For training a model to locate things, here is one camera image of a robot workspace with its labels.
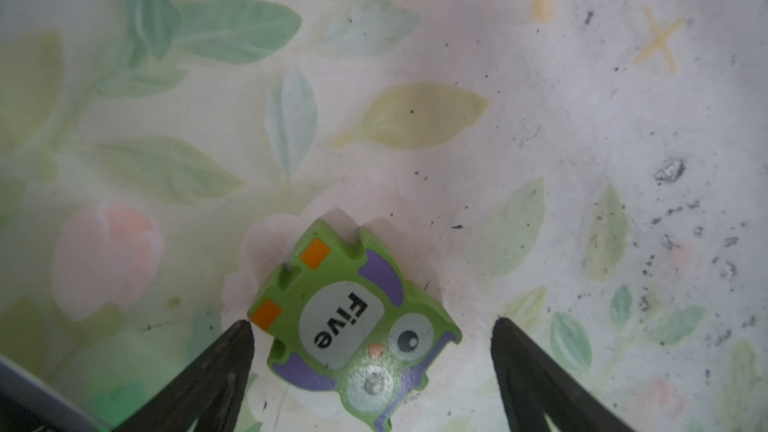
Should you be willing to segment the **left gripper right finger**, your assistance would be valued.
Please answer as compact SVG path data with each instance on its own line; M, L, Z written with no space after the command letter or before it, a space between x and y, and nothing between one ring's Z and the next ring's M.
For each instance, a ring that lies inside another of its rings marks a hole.
M495 321L490 352L512 431L632 430L512 320Z

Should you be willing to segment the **owl sticker toy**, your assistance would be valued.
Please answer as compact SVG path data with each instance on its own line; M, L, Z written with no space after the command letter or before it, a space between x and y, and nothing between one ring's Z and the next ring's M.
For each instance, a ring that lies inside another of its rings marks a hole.
M318 219L247 312L273 338L266 359L282 380L335 392L374 431L389 431L407 396L462 333L446 309L404 278L387 246L360 227L353 243Z

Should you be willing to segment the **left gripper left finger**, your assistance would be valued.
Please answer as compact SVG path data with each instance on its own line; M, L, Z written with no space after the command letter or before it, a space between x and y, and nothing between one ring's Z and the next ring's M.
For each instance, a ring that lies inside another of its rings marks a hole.
M233 431L254 356L250 323L230 326L118 431Z

